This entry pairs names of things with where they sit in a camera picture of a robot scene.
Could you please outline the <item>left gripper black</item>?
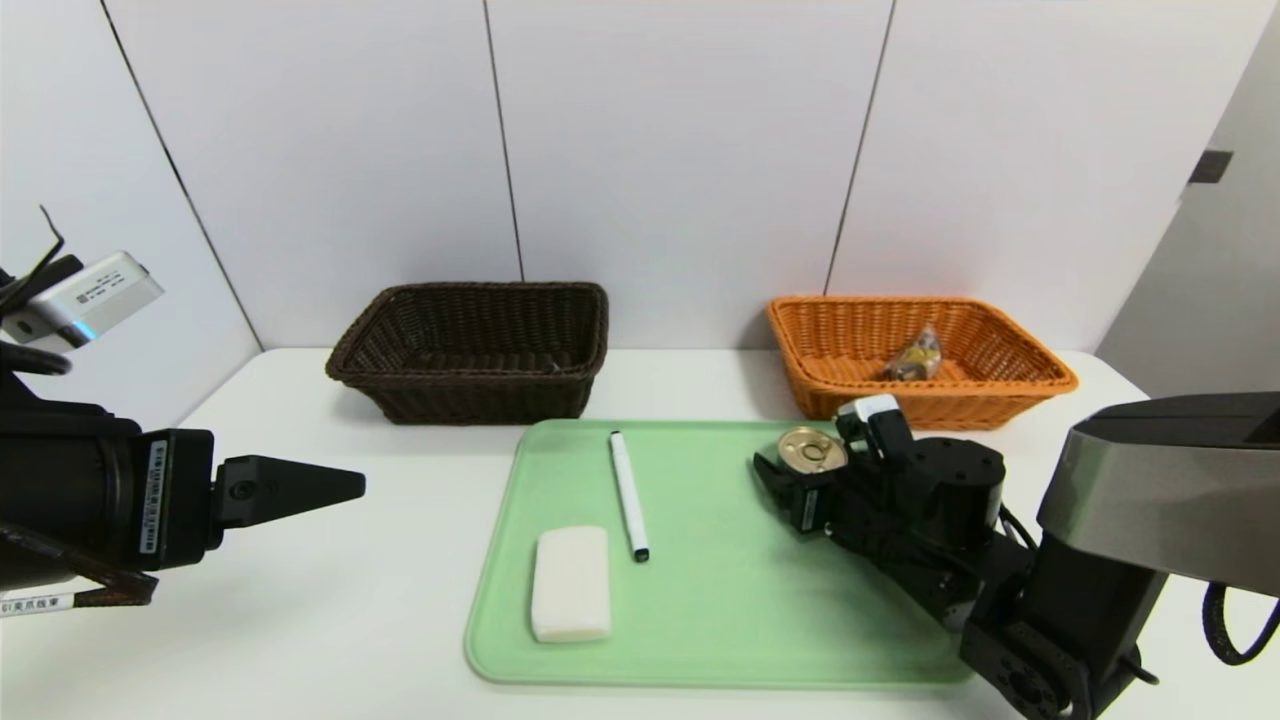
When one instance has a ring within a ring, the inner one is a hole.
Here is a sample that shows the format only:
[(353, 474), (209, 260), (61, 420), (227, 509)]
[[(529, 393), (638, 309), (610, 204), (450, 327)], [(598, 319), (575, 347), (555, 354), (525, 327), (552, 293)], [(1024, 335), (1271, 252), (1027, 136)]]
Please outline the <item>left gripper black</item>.
[(83, 578), (99, 592), (151, 592), (163, 569), (197, 564), (219, 532), (362, 498), (358, 471), (229, 457), (211, 482), (209, 430), (145, 433), (82, 404), (3, 406), (3, 589)]

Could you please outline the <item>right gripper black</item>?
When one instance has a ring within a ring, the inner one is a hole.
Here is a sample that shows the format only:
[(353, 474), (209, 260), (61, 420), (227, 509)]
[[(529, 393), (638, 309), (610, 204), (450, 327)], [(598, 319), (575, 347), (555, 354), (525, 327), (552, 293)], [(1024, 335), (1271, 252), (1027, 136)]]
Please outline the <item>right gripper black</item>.
[(888, 557), (899, 519), (884, 506), (879, 455), (865, 439), (788, 441), (788, 465), (756, 452), (751, 469), (777, 509), (803, 534), (820, 530), (842, 550), (865, 559)]

